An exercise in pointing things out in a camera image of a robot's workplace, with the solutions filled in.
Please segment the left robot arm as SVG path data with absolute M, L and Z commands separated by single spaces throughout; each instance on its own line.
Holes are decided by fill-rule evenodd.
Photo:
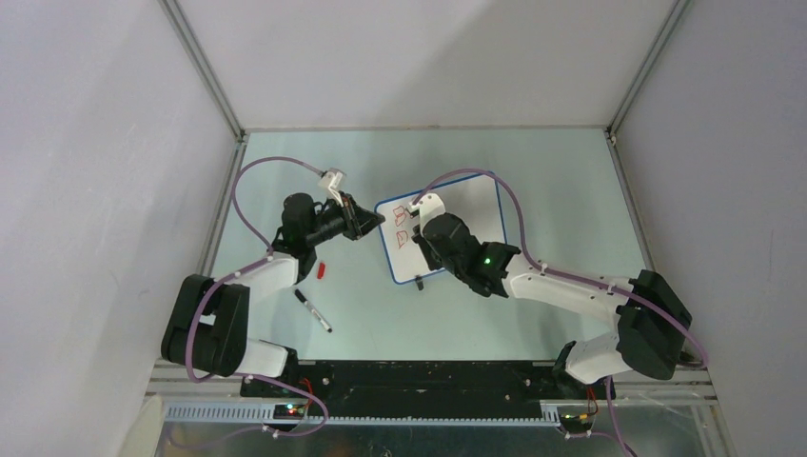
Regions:
M 189 368 L 197 382 L 262 375 L 276 395 L 293 394 L 301 372 L 287 361 L 289 348 L 248 337 L 250 307 L 302 282 L 320 244 L 337 236 L 359 240 L 384 220 L 345 192 L 322 203 L 307 193 L 287 196 L 267 254 L 220 279 L 200 274 L 184 279 L 162 339 L 162 358 Z

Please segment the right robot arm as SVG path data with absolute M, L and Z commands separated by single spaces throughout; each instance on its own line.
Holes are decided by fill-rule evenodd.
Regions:
M 591 278 L 546 264 L 535 267 L 515 246 L 479 241 L 450 213 L 417 225 L 414 241 L 429 268 L 446 270 L 480 296 L 540 302 L 609 327 L 601 336 L 563 347 L 553 383 L 564 397 L 577 398 L 600 379 L 626 371 L 666 381 L 682 363 L 683 332 L 692 316 L 652 270 L 636 278 Z

